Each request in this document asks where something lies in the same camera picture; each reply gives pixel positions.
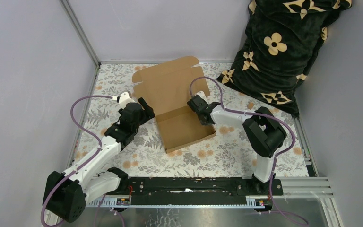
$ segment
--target table surface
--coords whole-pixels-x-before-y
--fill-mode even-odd
[[[153,64],[105,64],[101,65],[94,95],[118,95],[129,90],[133,92],[131,76],[140,69]],[[205,76],[216,78],[222,71],[230,69],[231,64],[199,64]],[[208,81],[211,91],[209,102],[219,101],[219,90]],[[296,133],[290,114],[269,106],[266,103],[236,92],[226,86],[224,103],[228,108],[255,111],[261,106],[271,110],[273,115],[286,122]],[[89,106],[84,127],[99,137],[119,118],[119,105],[104,98],[93,98]],[[99,171],[117,167],[130,176],[162,177],[238,177],[251,176],[256,164],[256,153],[252,149],[244,131],[227,125],[215,125],[216,136],[200,143],[166,154],[154,119],[142,125],[130,143],[120,154]],[[277,159],[276,176],[308,176],[300,142]],[[283,148],[290,145],[292,137],[288,134]],[[83,132],[75,148],[74,160],[77,162],[97,145],[96,139]]]

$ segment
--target cardboard box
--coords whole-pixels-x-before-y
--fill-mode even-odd
[[[197,115],[187,106],[191,99],[189,86],[197,77],[204,76],[199,60],[193,56],[178,58],[134,73],[132,82],[136,98],[143,97],[154,109],[165,150],[170,153],[216,135],[212,125],[203,126]],[[194,82],[195,94],[204,91],[209,96],[206,80]]]

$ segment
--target gray wall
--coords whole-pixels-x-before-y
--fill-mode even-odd
[[[363,226],[363,1],[342,13],[296,97],[346,227]]]
[[[0,0],[0,227],[41,226],[46,178],[77,131],[70,106],[94,70],[59,1]]]
[[[70,0],[102,61],[232,61],[249,0]]]

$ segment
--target black pillow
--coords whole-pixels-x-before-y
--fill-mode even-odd
[[[350,7],[351,0],[252,0],[244,46],[217,80],[298,117],[294,91],[314,64],[327,26]]]

